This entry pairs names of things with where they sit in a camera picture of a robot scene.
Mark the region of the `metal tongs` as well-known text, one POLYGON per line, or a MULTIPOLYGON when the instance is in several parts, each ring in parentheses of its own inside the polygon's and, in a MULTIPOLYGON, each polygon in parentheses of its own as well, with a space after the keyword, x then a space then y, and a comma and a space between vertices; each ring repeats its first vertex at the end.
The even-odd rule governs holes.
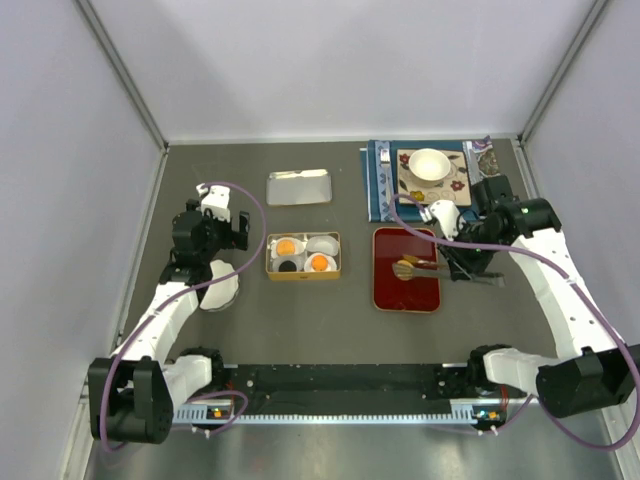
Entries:
POLYGON ((505 286, 505 278, 501 273, 484 272, 473 274, 458 268, 450 269, 447 264, 420 259, 416 256, 413 257, 415 258, 415 267, 412 269, 398 265, 397 261, 392 264, 393 274, 399 280, 409 281, 417 278, 434 278, 452 282, 466 281, 499 288, 505 286))

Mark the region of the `orange cookie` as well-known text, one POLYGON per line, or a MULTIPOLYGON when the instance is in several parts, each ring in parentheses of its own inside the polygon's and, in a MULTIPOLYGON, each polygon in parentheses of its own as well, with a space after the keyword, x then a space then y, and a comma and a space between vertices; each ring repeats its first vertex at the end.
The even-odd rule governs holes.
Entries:
POLYGON ((291 239, 280 239, 276 244, 276 253, 278 256, 295 255, 296 249, 296 243, 291 239))
POLYGON ((315 254, 310 258, 310 268, 313 271, 327 271, 331 268, 329 258, 324 254, 315 254))
POLYGON ((415 267, 415 258, 413 256, 405 255, 401 260, 397 261, 398 265, 402 265, 404 268, 412 269, 415 267))

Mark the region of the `black cookie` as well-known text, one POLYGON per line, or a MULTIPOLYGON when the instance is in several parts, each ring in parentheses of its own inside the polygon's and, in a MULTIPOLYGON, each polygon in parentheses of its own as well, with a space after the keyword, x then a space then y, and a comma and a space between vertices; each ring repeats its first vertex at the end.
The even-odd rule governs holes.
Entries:
POLYGON ((293 260, 283 260, 278 266, 279 272, 297 272, 297 264, 293 260))

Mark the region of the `silver tin lid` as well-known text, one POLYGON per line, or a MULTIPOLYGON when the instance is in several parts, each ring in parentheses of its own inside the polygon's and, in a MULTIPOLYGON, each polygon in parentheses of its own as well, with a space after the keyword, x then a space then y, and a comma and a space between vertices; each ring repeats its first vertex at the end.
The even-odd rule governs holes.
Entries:
POLYGON ((267 178, 269 206, 325 204, 332 197, 331 175, 326 169, 271 172, 267 178))

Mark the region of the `gold cookie tin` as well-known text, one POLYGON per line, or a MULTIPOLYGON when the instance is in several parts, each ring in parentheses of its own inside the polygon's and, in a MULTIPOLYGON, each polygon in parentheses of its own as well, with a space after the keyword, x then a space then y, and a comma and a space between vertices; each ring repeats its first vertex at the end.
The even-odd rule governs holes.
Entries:
MULTIPOLYGON (((306 259, 313 253, 305 251, 300 254, 306 259)), ((272 281, 311 281, 311 280, 337 280, 340 278, 342 273, 342 246, 341 246, 341 237, 338 232, 294 232, 294 233, 274 233, 267 236, 266 240, 266 252, 265 252, 265 271, 267 276, 272 281), (271 271, 272 260, 270 246, 271 243, 279 237, 294 237, 301 240, 306 246, 307 241, 312 236, 318 235, 330 235, 335 237, 340 243, 340 251, 336 256, 332 256, 337 263, 337 270, 333 272, 326 273, 310 273, 300 271, 293 273, 276 273, 271 271)))

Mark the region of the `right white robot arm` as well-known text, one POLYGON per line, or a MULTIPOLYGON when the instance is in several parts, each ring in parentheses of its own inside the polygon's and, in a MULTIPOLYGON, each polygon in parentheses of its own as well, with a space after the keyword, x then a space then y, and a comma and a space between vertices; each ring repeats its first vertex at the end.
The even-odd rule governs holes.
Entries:
POLYGON ((455 280, 487 280, 493 259, 488 244, 509 247, 509 255, 527 279, 550 326, 556 354, 525 354, 496 345, 479 347, 477 364, 467 370, 469 388, 487 396, 502 384, 539 398, 555 418, 619 405, 635 382, 611 336, 578 296, 584 285, 568 252, 561 223, 542 198, 521 200, 508 179, 488 178, 474 185, 480 217, 466 222, 451 200, 439 200, 429 211, 444 237, 458 247, 441 247, 455 280))

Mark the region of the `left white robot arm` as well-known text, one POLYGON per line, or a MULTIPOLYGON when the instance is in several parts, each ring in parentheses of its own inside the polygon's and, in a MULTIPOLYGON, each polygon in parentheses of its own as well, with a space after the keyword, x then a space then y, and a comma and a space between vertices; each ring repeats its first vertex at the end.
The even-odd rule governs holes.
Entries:
POLYGON ((129 336, 87 373, 92 436, 113 442, 159 444, 169 434, 177 410, 196 392, 216 396, 227 374, 217 351, 185 350, 166 359, 187 320, 197 311, 219 311, 239 293, 234 267, 216 255, 247 250, 250 216, 239 227, 216 218, 211 209, 190 207, 172 221, 173 246, 154 297, 129 336))

